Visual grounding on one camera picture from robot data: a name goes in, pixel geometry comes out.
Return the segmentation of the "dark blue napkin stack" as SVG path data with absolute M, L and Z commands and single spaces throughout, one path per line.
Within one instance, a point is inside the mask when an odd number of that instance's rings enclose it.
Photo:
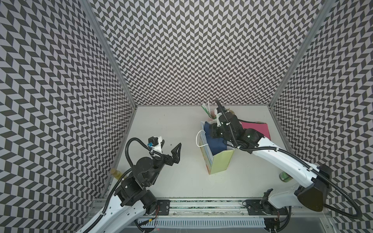
M 207 121 L 204 124 L 204 131 L 207 143 L 213 156 L 227 150 L 226 140 L 224 140 L 223 138 L 212 138 L 212 136 L 210 135 L 210 124 Z

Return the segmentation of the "illustrated green paper gift bag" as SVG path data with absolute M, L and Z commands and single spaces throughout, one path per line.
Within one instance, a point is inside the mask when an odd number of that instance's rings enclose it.
M 227 170 L 234 148 L 227 145 L 227 150 L 213 156 L 205 136 L 204 124 L 205 122 L 201 121 L 201 130 L 196 135 L 196 145 L 202 152 L 209 175 L 212 175 Z

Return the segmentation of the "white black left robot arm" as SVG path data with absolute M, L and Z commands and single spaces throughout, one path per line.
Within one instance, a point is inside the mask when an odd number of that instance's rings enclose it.
M 135 164 L 129 154 L 132 142 L 138 142 L 149 153 Z M 150 233 L 150 223 L 169 214 L 171 201 L 157 199 L 148 189 L 155 184 L 165 165 L 180 162 L 182 145 L 177 144 L 168 155 L 162 152 L 164 144 L 160 136 L 149 138 L 147 144 L 136 137 L 128 140 L 124 153 L 130 168 L 117 180 L 102 209 L 79 229 L 80 233 L 120 233 L 132 223 L 142 232 Z

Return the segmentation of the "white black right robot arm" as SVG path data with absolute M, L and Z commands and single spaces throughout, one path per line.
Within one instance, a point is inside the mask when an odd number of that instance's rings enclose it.
M 351 219 L 361 219 L 362 211 L 358 204 L 331 180 L 332 170 L 326 165 L 317 166 L 278 147 L 259 131 L 243 128 L 238 117 L 226 109 L 217 108 L 216 118 L 210 125 L 212 138 L 222 138 L 235 149 L 260 157 L 275 165 L 297 182 L 294 188 L 284 191 L 269 189 L 263 196 L 264 208 L 280 209 L 286 206 L 304 206 L 314 212 L 324 208 Z M 331 188 L 334 188 L 349 202 L 355 213 L 348 213 L 326 203 Z

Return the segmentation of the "pink metal bucket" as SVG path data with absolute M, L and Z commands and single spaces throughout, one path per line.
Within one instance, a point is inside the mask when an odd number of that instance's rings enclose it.
M 214 110 L 210 110 L 210 118 L 212 119 L 212 120 L 214 120 L 214 119 L 216 119 L 217 118 L 217 109 L 214 109 Z

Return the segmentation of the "yellow liquid bottle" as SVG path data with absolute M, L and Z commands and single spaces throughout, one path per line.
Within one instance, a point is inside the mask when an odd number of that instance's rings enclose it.
M 111 169 L 110 170 L 110 174 L 113 176 L 113 178 L 115 178 L 116 180 L 120 181 L 122 176 L 123 176 L 123 173 L 120 172 L 119 170 L 117 169 Z

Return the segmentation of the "pink napkin stack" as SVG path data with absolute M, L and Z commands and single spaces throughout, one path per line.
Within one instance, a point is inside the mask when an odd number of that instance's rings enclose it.
M 269 127 L 267 123 L 257 123 L 257 122 L 240 122 L 244 129 L 254 129 L 261 134 L 263 134 L 266 138 L 271 139 Z

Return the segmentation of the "yellow cap green bottle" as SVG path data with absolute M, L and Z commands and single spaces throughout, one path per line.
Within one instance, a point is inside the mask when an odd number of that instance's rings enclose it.
M 288 175 L 286 172 L 281 172 L 280 175 L 279 175 L 279 178 L 281 181 L 287 183 L 289 181 L 291 181 L 293 178 Z

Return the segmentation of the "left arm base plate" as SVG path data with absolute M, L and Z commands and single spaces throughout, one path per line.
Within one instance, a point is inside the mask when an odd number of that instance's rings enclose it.
M 170 200 L 156 200 L 146 208 L 146 214 L 151 216 L 168 216 L 170 203 Z

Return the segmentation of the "aluminium front rail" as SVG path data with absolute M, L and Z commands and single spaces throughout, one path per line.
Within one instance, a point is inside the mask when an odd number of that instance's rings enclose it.
M 246 199 L 256 198 L 159 198 L 168 199 L 168 215 L 161 217 L 259 217 L 264 214 L 255 213 L 250 216 L 245 207 Z M 90 210 L 85 221 L 93 218 L 104 206 L 105 199 L 95 199 L 90 206 Z M 314 212 L 305 207 L 292 207 L 293 217 L 332 217 L 332 214 L 324 209 L 322 212 Z

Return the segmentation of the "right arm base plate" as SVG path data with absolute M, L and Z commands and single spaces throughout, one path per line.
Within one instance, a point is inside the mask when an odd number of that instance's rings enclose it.
M 287 208 L 276 209 L 268 201 L 248 199 L 242 202 L 250 216 L 286 216 Z

